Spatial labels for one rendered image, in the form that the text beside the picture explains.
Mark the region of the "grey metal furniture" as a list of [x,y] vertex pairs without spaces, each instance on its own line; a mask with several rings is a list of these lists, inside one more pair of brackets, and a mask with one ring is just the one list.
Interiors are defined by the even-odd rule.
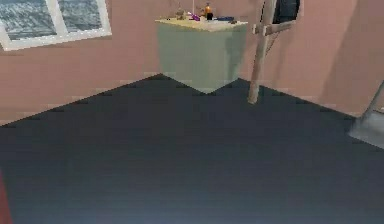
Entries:
[[356,119],[349,136],[384,150],[384,80],[366,111]]

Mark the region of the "pale green cabinet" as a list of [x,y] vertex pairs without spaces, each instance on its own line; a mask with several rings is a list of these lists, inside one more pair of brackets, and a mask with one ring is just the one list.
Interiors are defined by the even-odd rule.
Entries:
[[239,78],[247,22],[172,18],[155,23],[163,75],[206,94]]

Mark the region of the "white framed window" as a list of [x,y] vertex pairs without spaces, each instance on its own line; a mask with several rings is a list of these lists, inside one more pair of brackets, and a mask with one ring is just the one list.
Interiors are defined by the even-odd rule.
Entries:
[[106,0],[0,0],[4,51],[111,35]]

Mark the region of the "wooden standing frame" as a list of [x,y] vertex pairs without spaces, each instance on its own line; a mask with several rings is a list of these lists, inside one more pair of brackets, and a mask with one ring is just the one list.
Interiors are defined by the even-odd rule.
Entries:
[[258,35],[258,43],[254,58],[253,72],[250,80],[248,102],[255,104],[259,95],[259,81],[263,73],[264,61],[267,55],[267,45],[270,35],[278,35],[280,32],[290,29],[295,21],[274,24],[276,0],[264,0],[260,21],[253,25],[252,32]]

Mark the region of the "dark cloth on frame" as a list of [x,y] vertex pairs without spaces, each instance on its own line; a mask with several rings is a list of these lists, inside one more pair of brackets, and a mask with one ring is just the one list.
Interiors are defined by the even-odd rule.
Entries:
[[300,9],[301,0],[276,0],[274,24],[294,21]]

